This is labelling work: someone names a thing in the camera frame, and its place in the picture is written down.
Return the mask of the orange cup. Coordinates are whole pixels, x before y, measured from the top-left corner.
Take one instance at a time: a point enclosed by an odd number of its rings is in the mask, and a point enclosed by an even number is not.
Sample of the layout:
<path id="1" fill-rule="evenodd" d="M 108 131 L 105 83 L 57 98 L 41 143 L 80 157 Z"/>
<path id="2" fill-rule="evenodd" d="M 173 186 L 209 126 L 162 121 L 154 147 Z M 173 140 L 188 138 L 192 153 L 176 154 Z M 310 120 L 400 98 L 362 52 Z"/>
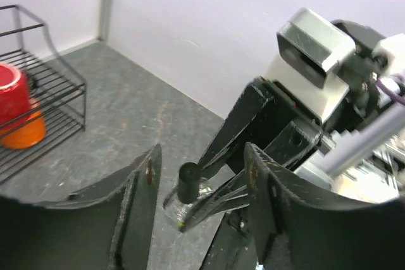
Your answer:
<path id="1" fill-rule="evenodd" d="M 1 145 L 9 149 L 27 149 L 38 144 L 46 135 L 46 124 L 41 105 L 34 98 L 30 99 L 31 108 L 35 111 L 8 123 L 1 128 Z"/>

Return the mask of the aluminium corner post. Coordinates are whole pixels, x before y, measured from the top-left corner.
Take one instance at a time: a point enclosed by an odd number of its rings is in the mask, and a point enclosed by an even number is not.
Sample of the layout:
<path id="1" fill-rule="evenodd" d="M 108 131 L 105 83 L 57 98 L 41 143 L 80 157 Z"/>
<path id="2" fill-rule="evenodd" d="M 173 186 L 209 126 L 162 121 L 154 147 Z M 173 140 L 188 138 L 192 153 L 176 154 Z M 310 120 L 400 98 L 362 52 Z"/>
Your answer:
<path id="1" fill-rule="evenodd" d="M 103 42 L 108 40 L 113 0 L 101 0 L 99 11 L 99 28 L 97 39 Z"/>

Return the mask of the black nail polish cap brush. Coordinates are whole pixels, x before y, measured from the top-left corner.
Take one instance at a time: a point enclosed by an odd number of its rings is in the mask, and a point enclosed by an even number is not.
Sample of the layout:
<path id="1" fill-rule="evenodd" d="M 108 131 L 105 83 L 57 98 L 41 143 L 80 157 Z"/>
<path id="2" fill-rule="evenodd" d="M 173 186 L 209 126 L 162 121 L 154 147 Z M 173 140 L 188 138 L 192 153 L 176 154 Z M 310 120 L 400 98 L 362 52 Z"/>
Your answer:
<path id="1" fill-rule="evenodd" d="M 178 171 L 179 201 L 183 204 L 193 203 L 199 195 L 199 183 L 201 178 L 201 168 L 193 162 L 184 163 Z"/>

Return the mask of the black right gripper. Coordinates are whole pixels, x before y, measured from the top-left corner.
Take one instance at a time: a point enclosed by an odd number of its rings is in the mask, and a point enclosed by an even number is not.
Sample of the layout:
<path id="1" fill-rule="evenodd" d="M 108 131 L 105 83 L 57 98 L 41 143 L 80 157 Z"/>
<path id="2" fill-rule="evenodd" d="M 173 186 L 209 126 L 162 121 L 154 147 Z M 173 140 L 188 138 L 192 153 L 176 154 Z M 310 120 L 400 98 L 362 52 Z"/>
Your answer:
<path id="1" fill-rule="evenodd" d="M 211 216 L 247 207 L 244 146 L 250 142 L 293 170 L 308 157 L 322 134 L 320 121 L 278 81 L 256 77 L 249 82 L 198 161 L 211 179 L 227 163 L 234 173 L 188 213 L 179 232 Z"/>

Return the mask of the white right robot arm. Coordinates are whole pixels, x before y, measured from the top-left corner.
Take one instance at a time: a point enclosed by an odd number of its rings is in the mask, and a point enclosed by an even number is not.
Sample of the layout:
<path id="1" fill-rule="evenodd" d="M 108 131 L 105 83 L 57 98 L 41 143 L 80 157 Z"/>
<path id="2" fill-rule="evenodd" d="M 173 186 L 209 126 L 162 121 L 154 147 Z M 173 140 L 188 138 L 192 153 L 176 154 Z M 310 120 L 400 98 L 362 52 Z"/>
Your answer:
<path id="1" fill-rule="evenodd" d="M 244 146 L 251 142 L 297 169 L 327 145 L 332 131 L 353 131 L 383 110 L 375 78 L 388 68 L 373 50 L 382 36 L 337 20 L 305 30 L 286 24 L 268 76 L 249 82 L 197 163 L 179 171 L 178 229 L 248 204 Z"/>

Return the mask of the glitter nail polish bottle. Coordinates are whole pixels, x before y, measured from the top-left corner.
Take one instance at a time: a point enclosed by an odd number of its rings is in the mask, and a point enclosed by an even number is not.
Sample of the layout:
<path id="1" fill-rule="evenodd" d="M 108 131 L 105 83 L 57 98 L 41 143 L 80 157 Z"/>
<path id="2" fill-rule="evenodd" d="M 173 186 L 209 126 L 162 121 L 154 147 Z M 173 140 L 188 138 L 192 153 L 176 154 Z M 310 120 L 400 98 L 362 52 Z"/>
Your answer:
<path id="1" fill-rule="evenodd" d="M 190 204 L 184 204 L 178 198 L 178 187 L 176 186 L 163 201 L 163 210 L 169 222 L 178 229 L 182 228 L 192 208 L 212 192 L 213 189 L 211 188 L 209 180 L 201 178 L 197 199 Z"/>

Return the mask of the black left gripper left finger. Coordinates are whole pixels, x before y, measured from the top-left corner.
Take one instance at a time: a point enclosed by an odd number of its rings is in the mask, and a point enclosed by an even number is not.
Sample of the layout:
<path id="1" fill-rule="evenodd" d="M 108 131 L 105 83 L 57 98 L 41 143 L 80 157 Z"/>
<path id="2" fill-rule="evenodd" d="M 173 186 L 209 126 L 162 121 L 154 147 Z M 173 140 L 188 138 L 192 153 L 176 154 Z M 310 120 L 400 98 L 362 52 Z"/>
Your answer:
<path id="1" fill-rule="evenodd" d="M 160 145 L 59 201 L 1 197 L 2 269 L 145 269 Z"/>

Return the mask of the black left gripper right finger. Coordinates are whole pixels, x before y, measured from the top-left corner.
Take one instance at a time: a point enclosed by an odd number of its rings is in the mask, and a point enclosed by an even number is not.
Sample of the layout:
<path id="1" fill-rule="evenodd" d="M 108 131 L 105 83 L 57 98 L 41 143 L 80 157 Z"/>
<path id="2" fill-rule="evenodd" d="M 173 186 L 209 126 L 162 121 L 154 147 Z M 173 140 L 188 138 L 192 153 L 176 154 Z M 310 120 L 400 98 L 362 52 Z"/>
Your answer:
<path id="1" fill-rule="evenodd" d="M 285 234 L 294 269 L 403 269 L 404 197 L 350 199 L 298 177 L 254 144 L 244 162 L 256 252 Z"/>

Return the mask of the red ceramic mug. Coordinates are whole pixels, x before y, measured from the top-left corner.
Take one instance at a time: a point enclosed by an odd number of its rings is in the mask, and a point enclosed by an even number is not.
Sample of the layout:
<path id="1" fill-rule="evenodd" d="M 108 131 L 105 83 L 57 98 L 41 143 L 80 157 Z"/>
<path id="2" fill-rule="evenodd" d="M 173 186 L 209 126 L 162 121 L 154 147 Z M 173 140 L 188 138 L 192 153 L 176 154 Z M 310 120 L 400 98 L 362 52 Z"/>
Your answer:
<path id="1" fill-rule="evenodd" d="M 31 110 L 27 77 L 19 68 L 1 63 L 1 129 L 21 125 Z"/>

